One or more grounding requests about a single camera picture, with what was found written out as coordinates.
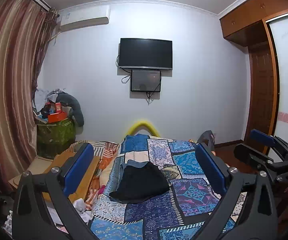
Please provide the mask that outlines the wooden overhead cabinet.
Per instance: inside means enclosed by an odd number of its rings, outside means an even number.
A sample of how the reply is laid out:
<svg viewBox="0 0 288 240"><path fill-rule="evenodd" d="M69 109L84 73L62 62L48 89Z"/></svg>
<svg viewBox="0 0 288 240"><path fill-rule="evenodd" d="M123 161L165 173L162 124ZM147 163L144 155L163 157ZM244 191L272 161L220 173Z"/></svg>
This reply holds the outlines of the wooden overhead cabinet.
<svg viewBox="0 0 288 240"><path fill-rule="evenodd" d="M220 19L224 39L243 47L265 42L263 19L288 10L288 0L247 0Z"/></svg>

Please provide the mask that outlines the black wall television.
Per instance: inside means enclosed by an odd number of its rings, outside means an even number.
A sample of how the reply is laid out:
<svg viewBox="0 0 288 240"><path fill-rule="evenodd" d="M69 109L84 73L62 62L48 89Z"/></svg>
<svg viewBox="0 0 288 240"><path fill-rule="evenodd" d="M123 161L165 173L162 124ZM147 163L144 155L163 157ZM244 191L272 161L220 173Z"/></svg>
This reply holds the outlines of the black wall television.
<svg viewBox="0 0 288 240"><path fill-rule="evenodd" d="M173 42L148 38L121 38L118 66L172 70Z"/></svg>

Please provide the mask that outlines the black pants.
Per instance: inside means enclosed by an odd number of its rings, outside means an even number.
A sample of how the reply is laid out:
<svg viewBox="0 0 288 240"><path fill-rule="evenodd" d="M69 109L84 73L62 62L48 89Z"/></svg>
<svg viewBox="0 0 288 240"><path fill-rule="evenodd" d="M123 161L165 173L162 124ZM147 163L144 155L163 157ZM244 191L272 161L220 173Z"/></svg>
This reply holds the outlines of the black pants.
<svg viewBox="0 0 288 240"><path fill-rule="evenodd" d="M138 204L166 193L169 188L164 174L148 162L142 168L126 167L117 190L109 193L109 197L122 204Z"/></svg>

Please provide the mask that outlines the orange box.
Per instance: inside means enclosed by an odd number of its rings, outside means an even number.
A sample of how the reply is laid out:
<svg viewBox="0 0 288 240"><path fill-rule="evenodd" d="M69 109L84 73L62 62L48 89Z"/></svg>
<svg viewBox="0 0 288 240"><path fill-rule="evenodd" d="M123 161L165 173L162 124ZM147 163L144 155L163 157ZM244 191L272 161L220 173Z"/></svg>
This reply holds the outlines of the orange box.
<svg viewBox="0 0 288 240"><path fill-rule="evenodd" d="M67 113L63 111L60 102L51 103L48 113L47 119L49 123L60 122L67 118Z"/></svg>

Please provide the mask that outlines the blue patchwork bedspread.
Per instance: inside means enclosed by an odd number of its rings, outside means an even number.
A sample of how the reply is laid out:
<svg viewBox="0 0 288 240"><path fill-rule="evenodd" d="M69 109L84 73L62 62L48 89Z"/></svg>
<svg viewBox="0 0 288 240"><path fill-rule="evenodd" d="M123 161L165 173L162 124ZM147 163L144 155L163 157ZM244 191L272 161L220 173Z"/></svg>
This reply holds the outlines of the blue patchwork bedspread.
<svg viewBox="0 0 288 240"><path fill-rule="evenodd" d="M221 198L196 146L127 135L101 173L90 230L99 239L192 239Z"/></svg>

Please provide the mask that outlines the yellow curved headboard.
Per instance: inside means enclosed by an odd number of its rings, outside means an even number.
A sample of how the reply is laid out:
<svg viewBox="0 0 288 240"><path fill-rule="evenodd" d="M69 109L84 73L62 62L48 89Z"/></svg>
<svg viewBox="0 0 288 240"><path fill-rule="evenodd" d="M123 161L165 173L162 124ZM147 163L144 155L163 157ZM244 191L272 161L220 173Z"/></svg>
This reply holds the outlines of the yellow curved headboard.
<svg viewBox="0 0 288 240"><path fill-rule="evenodd" d="M160 137L160 133L153 126L153 124L147 120L139 120L135 122L125 133L125 135L135 135L140 130L147 131L150 135Z"/></svg>

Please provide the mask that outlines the small wall monitor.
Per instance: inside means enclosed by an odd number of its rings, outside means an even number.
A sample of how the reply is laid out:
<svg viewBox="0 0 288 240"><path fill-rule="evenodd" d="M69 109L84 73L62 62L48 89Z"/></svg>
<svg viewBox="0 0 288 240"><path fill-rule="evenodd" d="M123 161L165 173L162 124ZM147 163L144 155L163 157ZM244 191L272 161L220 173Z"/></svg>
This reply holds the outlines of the small wall monitor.
<svg viewBox="0 0 288 240"><path fill-rule="evenodd" d="M161 72L157 70L131 71L130 90L132 92L157 92L161 91Z"/></svg>

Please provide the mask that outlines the folded blue jeans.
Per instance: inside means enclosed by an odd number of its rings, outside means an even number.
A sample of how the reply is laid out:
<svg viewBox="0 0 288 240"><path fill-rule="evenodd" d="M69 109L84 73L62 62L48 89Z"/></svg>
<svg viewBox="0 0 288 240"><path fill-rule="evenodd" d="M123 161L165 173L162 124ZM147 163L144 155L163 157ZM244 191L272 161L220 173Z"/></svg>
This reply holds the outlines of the folded blue jeans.
<svg viewBox="0 0 288 240"><path fill-rule="evenodd" d="M142 168L144 167L148 162L147 161L144 161L144 162L137 162L137 161L134 161L134 160L128 160L127 163L124 163L124 164L121 164L120 165L120 169L119 169L119 174L121 176L123 176L123 173L124 173L124 170L126 167L128 166L132 166L132 167L135 167L135 168Z"/></svg>

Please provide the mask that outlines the wooden lap desk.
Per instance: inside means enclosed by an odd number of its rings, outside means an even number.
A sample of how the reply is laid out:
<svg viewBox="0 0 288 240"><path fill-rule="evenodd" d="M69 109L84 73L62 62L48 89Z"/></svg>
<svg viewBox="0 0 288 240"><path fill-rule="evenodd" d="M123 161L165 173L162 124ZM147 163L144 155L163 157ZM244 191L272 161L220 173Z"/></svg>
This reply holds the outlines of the wooden lap desk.
<svg viewBox="0 0 288 240"><path fill-rule="evenodd" d="M77 152L64 151L56 156L51 165L46 168L44 174L56 166L66 167L65 162L68 160L73 160L73 163L68 165L70 167L69 171L60 174L64 177L60 179L60 182L64 183L64 195L71 203L80 198L85 200L95 170L99 165L99 157L94 155L91 144L87 144L85 148L80 148Z"/></svg>

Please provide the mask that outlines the green storage bag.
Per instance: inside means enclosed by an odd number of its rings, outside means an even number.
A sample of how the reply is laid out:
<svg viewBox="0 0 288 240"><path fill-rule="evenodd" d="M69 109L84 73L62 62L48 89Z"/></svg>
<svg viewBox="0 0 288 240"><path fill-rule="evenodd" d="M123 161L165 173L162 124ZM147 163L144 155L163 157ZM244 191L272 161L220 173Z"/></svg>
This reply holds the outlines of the green storage bag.
<svg viewBox="0 0 288 240"><path fill-rule="evenodd" d="M61 154L75 142L75 125L70 118L51 124L38 122L36 127L36 152L40 157L54 159L57 154Z"/></svg>

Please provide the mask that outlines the grey plush pillow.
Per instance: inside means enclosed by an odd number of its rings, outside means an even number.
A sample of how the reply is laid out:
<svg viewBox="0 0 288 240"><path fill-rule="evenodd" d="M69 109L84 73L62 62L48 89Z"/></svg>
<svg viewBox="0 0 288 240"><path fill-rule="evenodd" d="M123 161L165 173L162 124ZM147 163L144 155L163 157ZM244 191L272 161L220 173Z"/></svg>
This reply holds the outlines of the grey plush pillow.
<svg viewBox="0 0 288 240"><path fill-rule="evenodd" d="M70 115L75 118L75 122L79 127L84 126L84 116L78 100L65 92L60 92L56 98L56 102L60 102L65 107L71 107Z"/></svg>

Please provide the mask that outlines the white air conditioner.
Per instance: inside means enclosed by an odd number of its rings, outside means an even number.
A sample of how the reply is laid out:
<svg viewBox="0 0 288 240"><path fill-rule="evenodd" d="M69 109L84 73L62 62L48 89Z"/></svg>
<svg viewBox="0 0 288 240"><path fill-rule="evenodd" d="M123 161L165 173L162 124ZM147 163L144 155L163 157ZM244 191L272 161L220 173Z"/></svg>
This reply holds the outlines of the white air conditioner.
<svg viewBox="0 0 288 240"><path fill-rule="evenodd" d="M111 8L109 5L69 11L63 14L59 30L66 32L96 25L106 25L109 23L110 13Z"/></svg>

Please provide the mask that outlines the striped red curtain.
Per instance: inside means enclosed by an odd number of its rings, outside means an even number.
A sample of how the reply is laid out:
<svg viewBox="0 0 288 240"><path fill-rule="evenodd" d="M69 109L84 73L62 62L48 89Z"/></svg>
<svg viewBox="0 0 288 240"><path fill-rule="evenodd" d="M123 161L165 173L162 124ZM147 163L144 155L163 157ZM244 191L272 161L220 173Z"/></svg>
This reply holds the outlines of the striped red curtain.
<svg viewBox="0 0 288 240"><path fill-rule="evenodd" d="M33 0L0 0L0 190L36 156L32 100L58 12Z"/></svg>

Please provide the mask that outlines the striped orange blanket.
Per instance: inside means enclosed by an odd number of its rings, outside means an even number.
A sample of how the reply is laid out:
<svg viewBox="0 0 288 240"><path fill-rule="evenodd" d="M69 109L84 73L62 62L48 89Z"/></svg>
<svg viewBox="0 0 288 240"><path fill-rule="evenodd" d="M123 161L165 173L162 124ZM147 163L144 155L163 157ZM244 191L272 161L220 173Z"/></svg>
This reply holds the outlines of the striped orange blanket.
<svg viewBox="0 0 288 240"><path fill-rule="evenodd" d="M69 200L73 203L77 199L83 199L87 210L91 210L93 203L96 201L99 192L107 184L109 174L112 169L113 162L117 157L120 144L109 141L77 141L69 146L69 153L76 153L78 148L85 142L93 146L94 156L99 157L99 164L95 169L91 179L86 184L86 192L79 194L74 193L69 196Z"/></svg>

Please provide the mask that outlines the brown wooden door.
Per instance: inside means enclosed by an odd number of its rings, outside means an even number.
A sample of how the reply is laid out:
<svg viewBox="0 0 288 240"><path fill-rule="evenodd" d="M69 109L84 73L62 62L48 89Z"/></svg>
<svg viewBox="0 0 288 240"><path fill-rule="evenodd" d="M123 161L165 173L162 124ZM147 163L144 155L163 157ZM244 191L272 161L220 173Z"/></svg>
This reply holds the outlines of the brown wooden door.
<svg viewBox="0 0 288 240"><path fill-rule="evenodd" d="M279 106L279 69L271 30L265 20L248 28L251 44L248 46L250 61L250 107L244 142L268 154L269 147L251 139L250 132L257 129L267 135L275 131Z"/></svg>

